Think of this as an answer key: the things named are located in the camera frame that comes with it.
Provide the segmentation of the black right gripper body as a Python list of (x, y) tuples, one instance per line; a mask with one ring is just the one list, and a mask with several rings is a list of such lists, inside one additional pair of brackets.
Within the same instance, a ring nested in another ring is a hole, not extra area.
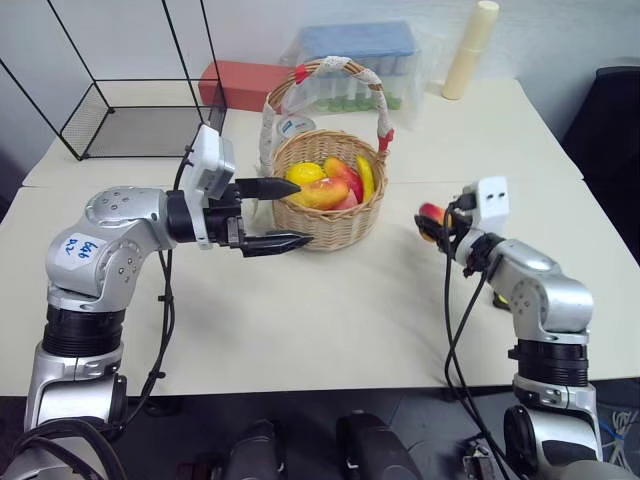
[(438, 241), (441, 251), (456, 251), (462, 239), (470, 231), (472, 217), (467, 215), (465, 210), (469, 205), (467, 200), (458, 198), (446, 207)]

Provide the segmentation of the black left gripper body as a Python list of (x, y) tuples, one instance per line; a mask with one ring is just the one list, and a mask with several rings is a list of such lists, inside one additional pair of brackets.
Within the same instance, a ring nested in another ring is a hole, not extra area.
[(247, 246), (242, 218), (241, 183), (228, 184), (219, 199), (209, 198), (204, 209), (205, 226), (210, 243), (230, 248)]

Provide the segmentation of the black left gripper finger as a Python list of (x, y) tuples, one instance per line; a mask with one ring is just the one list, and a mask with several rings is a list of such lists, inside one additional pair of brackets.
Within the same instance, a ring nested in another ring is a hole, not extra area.
[(299, 231), (270, 231), (263, 235), (245, 236), (242, 254), (245, 258), (280, 255), (302, 248), (312, 240), (312, 235)]
[(257, 200), (278, 200), (301, 191), (297, 184), (279, 177), (237, 179), (235, 184), (242, 198)]

